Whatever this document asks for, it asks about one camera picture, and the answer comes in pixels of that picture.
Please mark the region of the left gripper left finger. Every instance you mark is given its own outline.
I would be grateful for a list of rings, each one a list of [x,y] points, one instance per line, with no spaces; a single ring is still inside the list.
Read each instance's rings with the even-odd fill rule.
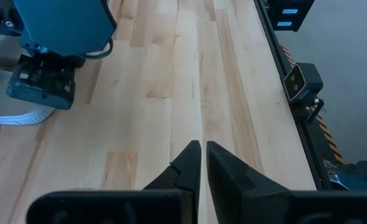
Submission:
[[[200,196],[202,149],[192,140],[144,190],[162,195],[150,203],[149,223],[197,223]]]

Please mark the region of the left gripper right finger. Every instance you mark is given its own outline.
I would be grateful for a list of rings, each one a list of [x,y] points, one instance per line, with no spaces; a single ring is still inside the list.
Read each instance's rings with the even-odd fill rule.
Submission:
[[[219,223],[286,223],[289,189],[207,142],[207,172]]]

